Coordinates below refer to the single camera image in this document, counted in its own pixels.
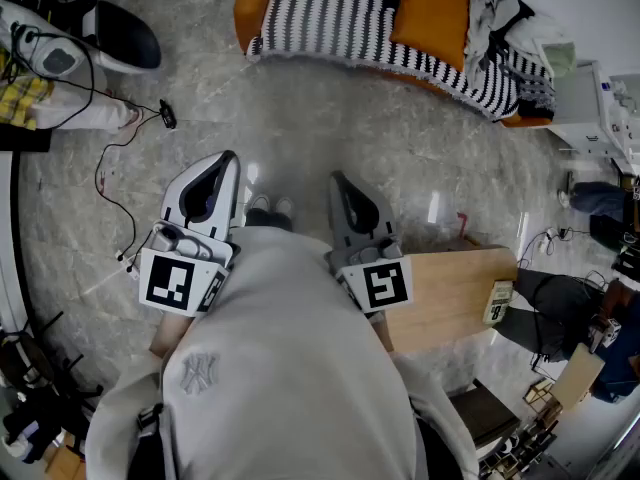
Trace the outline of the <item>person's white sweatshirt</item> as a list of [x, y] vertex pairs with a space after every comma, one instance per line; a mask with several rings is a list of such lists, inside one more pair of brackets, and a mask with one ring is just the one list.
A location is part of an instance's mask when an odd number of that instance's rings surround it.
[[443, 388], [385, 350], [328, 246], [273, 227], [235, 237], [215, 307], [102, 397], [87, 480], [477, 480]]

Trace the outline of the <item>white power strip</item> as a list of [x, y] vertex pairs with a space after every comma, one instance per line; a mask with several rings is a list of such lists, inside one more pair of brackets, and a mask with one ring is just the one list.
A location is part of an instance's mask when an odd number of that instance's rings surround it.
[[116, 259], [120, 263], [122, 270], [134, 281], [138, 281], [140, 278], [139, 269], [135, 265], [135, 260], [132, 256], [127, 257], [121, 250], [116, 252]]

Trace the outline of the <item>white cabinet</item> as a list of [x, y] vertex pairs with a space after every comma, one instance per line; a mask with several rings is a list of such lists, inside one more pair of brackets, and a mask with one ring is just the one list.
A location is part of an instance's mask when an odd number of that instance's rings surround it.
[[556, 111], [548, 129], [579, 154], [616, 160], [640, 172], [640, 109], [623, 82], [597, 61], [554, 82]]

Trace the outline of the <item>pile of grey clothes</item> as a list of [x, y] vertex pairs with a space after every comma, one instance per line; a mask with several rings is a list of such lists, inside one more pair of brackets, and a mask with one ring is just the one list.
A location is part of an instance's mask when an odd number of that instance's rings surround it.
[[469, 27], [464, 49], [464, 74], [475, 86], [484, 82], [490, 44], [503, 41], [553, 77], [577, 67], [575, 44], [551, 16], [533, 10], [522, 0], [469, 0]]

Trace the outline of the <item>light wooden board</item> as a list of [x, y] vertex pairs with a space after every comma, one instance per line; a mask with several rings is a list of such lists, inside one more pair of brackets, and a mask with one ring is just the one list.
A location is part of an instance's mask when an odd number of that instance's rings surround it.
[[571, 410], [589, 392], [605, 362], [580, 343], [551, 388], [551, 395], [563, 410]]

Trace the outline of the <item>brown cardboard box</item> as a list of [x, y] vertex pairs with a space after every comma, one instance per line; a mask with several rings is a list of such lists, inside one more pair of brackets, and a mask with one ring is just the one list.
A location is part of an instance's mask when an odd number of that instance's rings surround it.
[[46, 450], [43, 460], [47, 480], [86, 480], [86, 464], [69, 448], [72, 444], [72, 436], [64, 433], [60, 443]]

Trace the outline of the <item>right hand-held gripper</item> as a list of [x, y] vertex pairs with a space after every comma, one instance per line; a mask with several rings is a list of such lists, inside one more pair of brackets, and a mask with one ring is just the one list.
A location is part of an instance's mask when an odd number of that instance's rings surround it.
[[325, 260], [355, 305], [368, 314], [411, 304], [411, 260], [391, 236], [396, 221], [386, 197], [358, 175], [335, 170], [329, 177], [329, 220], [335, 249]]

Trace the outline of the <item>person's left forearm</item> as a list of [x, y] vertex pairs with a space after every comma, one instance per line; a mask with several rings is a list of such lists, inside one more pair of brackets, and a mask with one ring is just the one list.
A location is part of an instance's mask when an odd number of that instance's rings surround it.
[[179, 344], [193, 321], [193, 317], [164, 312], [149, 351], [156, 357], [164, 358]]

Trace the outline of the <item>person's right forearm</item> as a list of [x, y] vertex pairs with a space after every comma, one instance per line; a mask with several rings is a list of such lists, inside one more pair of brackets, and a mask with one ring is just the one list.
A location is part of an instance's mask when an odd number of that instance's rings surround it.
[[383, 311], [368, 313], [366, 317], [385, 350], [392, 353], [394, 351], [394, 345], [389, 334], [385, 313]]

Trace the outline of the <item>small wooden table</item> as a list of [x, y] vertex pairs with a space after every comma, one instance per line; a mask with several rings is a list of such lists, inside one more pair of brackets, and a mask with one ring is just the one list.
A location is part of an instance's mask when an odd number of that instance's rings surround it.
[[429, 350], [488, 329], [483, 315], [494, 283], [516, 279], [506, 247], [411, 254], [413, 303], [386, 312], [395, 351]]

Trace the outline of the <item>black folding stand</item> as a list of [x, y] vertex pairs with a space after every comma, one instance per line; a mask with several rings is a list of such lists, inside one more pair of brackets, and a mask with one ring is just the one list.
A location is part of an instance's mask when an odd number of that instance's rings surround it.
[[0, 327], [0, 384], [18, 395], [2, 426], [8, 446], [24, 445], [19, 454], [24, 463], [43, 458], [50, 446], [64, 440], [63, 433], [71, 437], [66, 448], [85, 460], [85, 441], [95, 412], [90, 401], [101, 397], [104, 386], [83, 389], [76, 381], [73, 370], [83, 358], [63, 358], [58, 363], [25, 328], [8, 332]]

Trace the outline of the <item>yellow printed box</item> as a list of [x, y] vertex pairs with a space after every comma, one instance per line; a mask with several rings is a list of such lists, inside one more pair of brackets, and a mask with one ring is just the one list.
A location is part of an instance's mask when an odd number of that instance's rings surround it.
[[483, 323], [493, 326], [502, 321], [513, 295], [513, 281], [496, 281], [483, 314]]

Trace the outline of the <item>dark brown stool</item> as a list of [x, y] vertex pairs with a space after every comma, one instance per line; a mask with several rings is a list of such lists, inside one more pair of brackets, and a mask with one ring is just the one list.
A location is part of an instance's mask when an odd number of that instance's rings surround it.
[[477, 449], [510, 436], [521, 423], [478, 379], [474, 379], [466, 391], [454, 394], [449, 399], [469, 430]]

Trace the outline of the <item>person's dark trousers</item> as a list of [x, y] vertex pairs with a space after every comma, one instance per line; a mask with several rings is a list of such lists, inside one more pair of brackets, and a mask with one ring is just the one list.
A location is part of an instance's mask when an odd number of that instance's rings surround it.
[[246, 213], [245, 226], [273, 227], [288, 232], [293, 230], [292, 219], [280, 212], [252, 207]]

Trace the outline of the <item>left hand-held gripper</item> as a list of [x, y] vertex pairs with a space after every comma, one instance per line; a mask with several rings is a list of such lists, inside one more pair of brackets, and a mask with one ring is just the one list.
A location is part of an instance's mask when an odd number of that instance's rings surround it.
[[140, 254], [142, 304], [185, 317], [209, 311], [236, 256], [236, 245], [225, 241], [239, 177], [239, 158], [224, 150], [171, 181], [161, 206], [163, 220], [154, 223], [151, 242]]

